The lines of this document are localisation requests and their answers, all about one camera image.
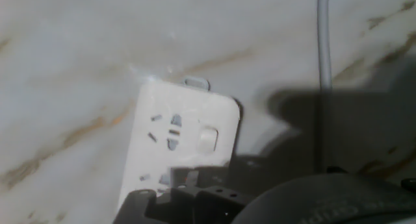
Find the black device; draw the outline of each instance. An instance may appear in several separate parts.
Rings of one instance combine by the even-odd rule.
[[[221,186],[199,188],[191,171],[185,184],[161,197],[153,190],[131,192],[114,224],[361,224],[416,216],[416,179],[399,187],[341,168],[328,172],[253,197]]]

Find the outlet faceplate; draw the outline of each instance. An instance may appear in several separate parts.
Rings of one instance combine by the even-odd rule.
[[[139,93],[118,208],[129,192],[170,187],[171,168],[223,166],[231,158],[240,110],[234,99],[154,81]]]

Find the white cable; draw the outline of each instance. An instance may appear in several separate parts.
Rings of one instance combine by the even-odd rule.
[[[318,0],[318,49],[320,89],[332,89],[330,32],[328,5],[330,0]]]
[[[325,173],[328,166],[334,166],[331,133],[331,56],[328,8],[329,0],[318,0],[318,53],[320,100],[315,112],[315,171]]]

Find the white marble surface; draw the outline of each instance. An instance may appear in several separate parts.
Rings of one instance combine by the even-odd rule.
[[[331,0],[334,75],[363,56],[369,68],[405,43],[416,8],[395,12],[406,1]],[[204,77],[237,98],[237,154],[267,156],[267,142],[289,129],[267,114],[268,96],[317,87],[316,8],[316,0],[0,0],[0,222],[110,223],[131,110],[140,83],[155,77]],[[381,16],[389,17],[369,30],[367,20]],[[379,154],[391,147],[374,145]],[[398,160],[410,150],[398,149]],[[351,168],[378,156],[363,155]]]

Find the brown marble vein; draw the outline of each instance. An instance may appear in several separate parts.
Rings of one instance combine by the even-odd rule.
[[[38,153],[33,159],[28,160],[20,166],[11,169],[10,171],[0,175],[0,183],[5,185],[8,190],[11,190],[15,185],[23,181],[29,175],[35,173],[42,161],[55,155],[56,153],[63,151],[74,144],[76,144],[87,133],[92,132],[100,127],[104,126],[103,118],[95,119],[90,125],[75,129],[66,137],[61,147],[53,150],[47,150]]]
[[[391,154],[390,152],[393,150],[393,152],[396,150],[396,147],[390,149],[387,153]],[[409,165],[411,162],[416,160],[416,139],[415,139],[415,148],[413,151],[405,158],[400,160],[397,163],[394,163],[391,166],[387,166],[385,168],[376,169],[372,171],[373,168],[382,166],[385,163],[381,160],[373,160],[371,162],[366,163],[357,173],[360,175],[370,175],[373,177],[378,177],[381,179],[386,179],[390,177],[391,175],[394,175],[395,173],[399,172],[401,169]]]
[[[369,30],[372,30],[373,28],[379,26],[381,23],[383,23],[384,21],[386,21],[389,18],[392,18],[393,16],[401,13],[401,12],[405,12],[408,11],[410,9],[412,9],[415,6],[415,0],[410,0],[410,1],[406,1],[404,3],[402,3],[402,8],[388,16],[381,16],[381,17],[375,17],[375,18],[371,18],[368,19],[367,22],[369,22]]]
[[[57,215],[57,217],[55,218],[55,221],[57,223],[60,223],[66,216],[66,212],[61,212],[60,214]]]
[[[334,83],[339,81],[350,81],[352,79],[358,78],[362,75],[365,75],[368,72],[373,71],[375,68],[382,64],[394,62],[400,58],[402,58],[404,55],[409,52],[409,50],[416,44],[416,31],[411,32],[408,34],[408,39],[406,42],[395,49],[394,51],[386,54],[383,56],[379,61],[375,63],[373,66],[365,66],[365,57],[361,57],[357,60],[355,60],[351,65],[346,67],[342,72],[338,73],[334,78],[332,78],[332,81]]]
[[[0,42],[0,52],[8,45],[10,42],[10,39],[6,39]]]
[[[409,50],[414,44],[416,44],[416,31],[409,33],[406,42],[393,52],[385,55],[379,61],[379,64],[393,62],[399,58],[402,58],[407,52],[409,52]]]
[[[248,58],[249,56],[252,56],[252,55],[254,55],[254,52],[251,48],[248,48],[242,51],[237,51],[232,54],[221,56],[219,58],[208,60],[208,61],[202,62],[201,64],[198,64],[189,68],[185,68],[184,72],[175,73],[175,75],[172,75],[171,77],[169,77],[168,80],[176,81],[179,78],[184,77],[185,75],[192,75],[200,71],[212,69],[218,66],[222,66],[224,64],[231,63],[231,62],[236,62],[240,59]]]

